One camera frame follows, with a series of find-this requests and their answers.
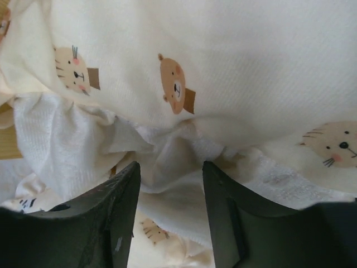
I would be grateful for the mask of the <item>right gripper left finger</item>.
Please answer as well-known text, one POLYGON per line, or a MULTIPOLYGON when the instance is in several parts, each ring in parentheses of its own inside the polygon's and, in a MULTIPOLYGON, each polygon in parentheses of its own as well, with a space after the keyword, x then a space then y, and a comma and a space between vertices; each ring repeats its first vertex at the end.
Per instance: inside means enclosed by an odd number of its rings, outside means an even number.
POLYGON ((126 267, 141 185, 132 162, 49 211, 1 209, 2 267, 126 267))

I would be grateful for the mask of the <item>cream animal print cushion cover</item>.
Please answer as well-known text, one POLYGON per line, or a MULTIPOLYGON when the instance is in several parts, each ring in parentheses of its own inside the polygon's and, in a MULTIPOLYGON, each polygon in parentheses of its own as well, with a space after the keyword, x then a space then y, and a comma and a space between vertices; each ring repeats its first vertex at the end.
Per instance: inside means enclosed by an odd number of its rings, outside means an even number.
POLYGON ((1 102, 47 210, 141 166, 129 267, 214 267, 202 166, 294 209, 356 198, 355 1, 10 1, 1 102))

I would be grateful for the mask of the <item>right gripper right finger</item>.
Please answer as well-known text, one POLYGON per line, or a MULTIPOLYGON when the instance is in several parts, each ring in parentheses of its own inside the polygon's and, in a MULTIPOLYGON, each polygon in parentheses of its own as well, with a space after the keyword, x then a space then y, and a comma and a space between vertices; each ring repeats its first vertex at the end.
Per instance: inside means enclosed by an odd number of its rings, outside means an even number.
POLYGON ((277 204, 202 167, 216 267, 355 267, 356 203, 277 204))

